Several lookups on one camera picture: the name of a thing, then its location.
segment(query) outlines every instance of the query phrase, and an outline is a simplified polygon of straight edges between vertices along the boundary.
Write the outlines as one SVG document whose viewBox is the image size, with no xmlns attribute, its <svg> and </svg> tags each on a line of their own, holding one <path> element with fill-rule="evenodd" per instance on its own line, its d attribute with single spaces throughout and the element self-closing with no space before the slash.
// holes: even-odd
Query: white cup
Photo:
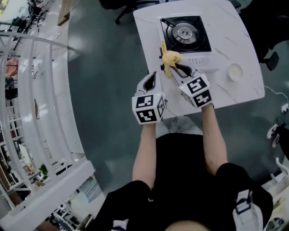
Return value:
<svg viewBox="0 0 289 231">
<path fill-rule="evenodd" d="M 233 63 L 227 69 L 230 80 L 239 82 L 243 78 L 243 70 L 239 64 Z"/>
</svg>

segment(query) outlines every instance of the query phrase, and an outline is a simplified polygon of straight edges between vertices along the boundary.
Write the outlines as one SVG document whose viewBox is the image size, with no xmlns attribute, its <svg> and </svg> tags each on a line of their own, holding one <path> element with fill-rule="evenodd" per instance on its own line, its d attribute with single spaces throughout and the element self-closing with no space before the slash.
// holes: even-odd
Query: cable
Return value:
<svg viewBox="0 0 289 231">
<path fill-rule="evenodd" d="M 39 30 L 40 30 L 40 28 L 38 28 L 38 30 L 37 30 L 37 37 L 39 37 Z M 36 47 L 37 47 L 37 40 L 35 41 L 34 56 L 36 56 Z"/>
<path fill-rule="evenodd" d="M 55 49 L 52 49 L 53 51 L 56 51 L 56 50 L 59 50 L 59 49 L 62 49 L 63 47 L 58 47 L 58 48 L 55 48 Z"/>
<path fill-rule="evenodd" d="M 80 0 L 78 0 L 78 2 L 71 8 L 71 10 L 70 11 L 72 11 L 73 10 L 73 8 L 74 7 L 76 7 L 77 6 L 77 4 L 80 2 Z"/>
<path fill-rule="evenodd" d="M 287 96 L 285 96 L 282 92 L 274 92 L 270 87 L 264 86 L 265 88 L 271 90 L 275 95 L 283 95 L 287 99 L 287 103 L 289 104 Z"/>
<path fill-rule="evenodd" d="M 166 108 L 170 113 L 172 113 L 172 111 L 170 109 L 168 109 L 168 107 Z M 172 113 L 175 117 L 177 117 L 177 115 L 175 115 L 174 113 Z"/>
<path fill-rule="evenodd" d="M 56 164 L 56 166 L 52 166 L 52 167 L 53 167 L 53 170 L 56 170 L 56 169 L 60 168 L 63 165 L 64 165 L 64 163 L 61 163 L 61 164 Z"/>
<path fill-rule="evenodd" d="M 282 124 L 285 123 L 284 118 L 282 118 L 282 117 L 280 117 L 280 116 L 277 116 L 277 117 L 274 119 L 274 121 L 273 121 L 273 125 L 274 125 L 274 124 L 280 125 L 280 124 L 279 124 L 279 119 L 281 120 Z"/>
</svg>

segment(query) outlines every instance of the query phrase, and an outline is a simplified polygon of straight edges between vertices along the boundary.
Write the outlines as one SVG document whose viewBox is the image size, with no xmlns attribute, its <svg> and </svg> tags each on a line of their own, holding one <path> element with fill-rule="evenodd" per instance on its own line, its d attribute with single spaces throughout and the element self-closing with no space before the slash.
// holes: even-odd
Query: gray floor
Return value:
<svg viewBox="0 0 289 231">
<path fill-rule="evenodd" d="M 242 7 L 248 4 L 240 1 Z M 76 124 L 85 154 L 96 169 L 97 180 L 107 193 L 131 180 L 141 126 L 131 111 L 137 83 L 147 74 L 140 38 L 132 14 L 114 23 L 121 12 L 104 10 L 97 0 L 80 0 L 70 14 L 68 44 L 69 79 Z M 289 96 L 288 43 L 275 47 L 280 61 L 270 72 L 261 65 L 264 83 Z M 257 180 L 276 172 L 266 133 L 286 103 L 266 89 L 265 98 L 216 110 L 227 144 L 228 157 Z M 200 125 L 200 114 L 190 115 Z"/>
</svg>

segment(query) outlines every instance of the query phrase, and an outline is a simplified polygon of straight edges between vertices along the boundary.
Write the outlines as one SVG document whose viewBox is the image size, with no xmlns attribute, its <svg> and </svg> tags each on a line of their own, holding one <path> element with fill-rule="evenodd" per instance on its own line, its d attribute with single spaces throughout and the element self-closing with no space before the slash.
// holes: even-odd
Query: marble table top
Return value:
<svg viewBox="0 0 289 231">
<path fill-rule="evenodd" d="M 248 32 L 233 5 L 226 0 L 182 0 L 145 7 L 134 12 L 149 72 L 158 71 L 166 93 L 164 118 L 199 112 L 187 102 L 173 79 L 160 69 L 160 38 L 157 17 L 171 14 L 200 14 L 219 70 L 207 74 L 215 108 L 230 106 L 265 96 L 258 58 Z M 243 78 L 233 82 L 227 69 L 237 63 Z"/>
</svg>

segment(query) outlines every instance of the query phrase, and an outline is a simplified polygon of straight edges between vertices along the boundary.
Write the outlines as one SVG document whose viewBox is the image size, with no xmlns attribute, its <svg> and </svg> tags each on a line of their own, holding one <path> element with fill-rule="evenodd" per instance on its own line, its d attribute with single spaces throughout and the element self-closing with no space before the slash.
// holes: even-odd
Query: stove burner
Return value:
<svg viewBox="0 0 289 231">
<path fill-rule="evenodd" d="M 179 37 L 183 38 L 183 39 L 189 39 L 193 33 L 189 28 L 186 27 L 182 27 L 177 31 Z"/>
<path fill-rule="evenodd" d="M 189 23 L 178 23 L 172 29 L 172 35 L 183 44 L 191 44 L 196 41 L 197 29 Z"/>
<path fill-rule="evenodd" d="M 211 51 L 200 16 L 162 18 L 161 24 L 168 51 L 179 53 Z"/>
</svg>

